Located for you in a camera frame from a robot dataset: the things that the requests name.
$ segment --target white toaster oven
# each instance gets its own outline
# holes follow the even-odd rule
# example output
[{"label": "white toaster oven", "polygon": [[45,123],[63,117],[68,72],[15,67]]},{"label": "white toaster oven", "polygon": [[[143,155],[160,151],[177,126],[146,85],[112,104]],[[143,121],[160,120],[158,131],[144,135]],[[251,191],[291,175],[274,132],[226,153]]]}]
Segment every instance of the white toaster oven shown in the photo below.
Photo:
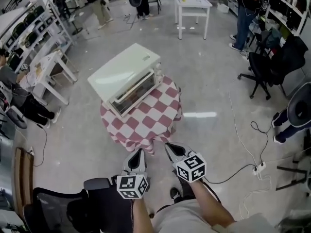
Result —
[{"label": "white toaster oven", "polygon": [[103,102],[124,121],[129,111],[163,81],[160,56],[135,43],[87,80]]}]

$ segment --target floor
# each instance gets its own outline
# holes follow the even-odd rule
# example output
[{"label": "floor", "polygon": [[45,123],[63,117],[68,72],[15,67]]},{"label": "floor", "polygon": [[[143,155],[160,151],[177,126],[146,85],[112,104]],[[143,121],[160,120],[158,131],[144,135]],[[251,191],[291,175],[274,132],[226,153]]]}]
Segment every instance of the floor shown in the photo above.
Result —
[{"label": "floor", "polygon": [[[267,130],[272,116],[287,105],[277,86],[269,88],[272,98],[266,101],[261,88],[251,100],[249,95],[254,87],[250,80],[237,80],[241,72],[249,73],[248,63],[240,54],[228,47],[229,35],[236,32],[237,18],[232,13],[223,14],[214,6],[210,12],[207,39],[203,40],[204,20],[195,24],[195,18],[184,18],[183,39],[178,39],[174,24],[173,0],[162,0],[162,11],[157,14],[156,6],[151,7],[155,15],[149,20],[135,22],[136,11],[126,1],[110,4],[114,21],[100,31],[94,15],[85,24],[90,34],[82,32],[78,44],[69,50],[69,57],[79,69],[78,81],[68,84],[59,79],[63,88],[56,87],[65,97],[68,106],[61,104],[51,94],[45,97],[48,107],[62,108],[62,114],[55,125],[47,129],[48,139],[43,155],[45,133],[30,124],[23,132],[27,136],[26,146],[35,150],[35,164],[44,162],[34,170],[34,186],[57,192],[76,193],[83,188],[83,181],[96,177],[111,177],[121,171],[121,165],[128,152],[115,144],[108,135],[100,118],[100,98],[87,82],[87,78],[108,60],[135,42],[161,56],[163,72],[171,77],[182,89],[182,107],[189,112],[215,112],[215,117],[193,118],[185,116],[177,122],[173,141],[183,142],[200,152],[207,162],[207,178],[221,182],[246,164],[253,164],[252,156],[245,150],[239,136],[259,163],[259,155],[266,142],[266,136],[253,130],[251,121]],[[131,14],[128,22],[125,14]],[[286,144],[280,146],[272,141],[275,134],[270,130],[269,142],[262,158],[264,161],[290,156],[302,149],[303,133],[298,133]],[[150,211],[156,211],[171,203],[169,189],[178,185],[172,173],[172,166],[164,151],[164,144],[155,143],[155,156],[147,155],[148,175],[151,189],[145,195]],[[245,204],[250,215],[263,213],[277,224],[302,197],[297,187],[275,191],[277,185],[290,182],[291,175],[277,171],[277,164],[290,165],[288,161],[268,162],[262,177],[270,175],[272,189],[265,193],[252,194]],[[236,220],[240,211],[247,217],[243,198],[250,191],[270,188],[268,180],[259,181],[247,167],[235,177],[211,187],[218,194],[225,208]]]}]

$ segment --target khaki pants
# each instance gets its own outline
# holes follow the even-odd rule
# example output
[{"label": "khaki pants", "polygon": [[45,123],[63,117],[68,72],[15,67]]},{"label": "khaki pants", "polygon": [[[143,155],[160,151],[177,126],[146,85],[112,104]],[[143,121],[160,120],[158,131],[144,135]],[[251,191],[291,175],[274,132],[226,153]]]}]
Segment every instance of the khaki pants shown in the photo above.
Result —
[{"label": "khaki pants", "polygon": [[101,5],[101,0],[97,0],[91,3],[94,14],[97,16],[100,25],[104,25],[107,20],[110,19],[110,15],[106,11],[106,8]]}]

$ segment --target checkered tablecloth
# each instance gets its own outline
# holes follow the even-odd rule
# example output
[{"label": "checkered tablecloth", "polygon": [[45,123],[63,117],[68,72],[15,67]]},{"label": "checkered tablecloth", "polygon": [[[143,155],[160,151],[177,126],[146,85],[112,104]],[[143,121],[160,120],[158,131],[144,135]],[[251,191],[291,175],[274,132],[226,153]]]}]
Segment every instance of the checkered tablecloth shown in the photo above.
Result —
[{"label": "checkered tablecloth", "polygon": [[175,132],[174,122],[182,118],[181,90],[168,77],[126,116],[122,122],[102,102],[101,117],[111,138],[132,152],[143,148],[154,154],[153,140],[167,142]]}]

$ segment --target desk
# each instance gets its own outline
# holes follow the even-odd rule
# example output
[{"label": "desk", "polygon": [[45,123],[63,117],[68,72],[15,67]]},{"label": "desk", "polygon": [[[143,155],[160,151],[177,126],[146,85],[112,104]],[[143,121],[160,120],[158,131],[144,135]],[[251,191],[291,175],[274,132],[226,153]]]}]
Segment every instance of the desk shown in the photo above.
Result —
[{"label": "desk", "polygon": [[181,40],[182,36],[182,16],[196,17],[196,24],[199,23],[199,17],[206,17],[205,29],[203,39],[206,40],[209,10],[213,6],[207,0],[174,0],[175,1],[175,23],[177,24],[177,15],[179,17],[179,36]]},{"label": "desk", "polygon": [[153,155],[153,140],[171,141],[174,122],[182,118],[180,93],[180,88],[164,76],[163,83],[129,112],[125,122],[102,101],[102,121],[115,143],[121,143],[129,152],[143,148]]},{"label": "desk", "polygon": [[43,57],[39,64],[36,67],[40,66],[41,72],[36,73],[35,67],[30,67],[30,72],[23,77],[23,79],[19,82],[20,86],[24,89],[29,87],[36,86],[38,83],[41,83],[45,88],[47,88],[54,96],[56,96],[59,100],[61,100],[64,104],[68,105],[69,101],[65,99],[62,95],[60,95],[52,86],[50,86],[49,82],[54,83],[54,81],[50,78],[50,73],[53,70],[53,67],[56,63],[63,68],[63,70],[68,74],[68,76],[75,82],[77,78],[73,75],[70,69],[66,66],[66,64],[61,60],[60,56],[62,53],[60,51],[55,51],[50,53],[49,55]]}]

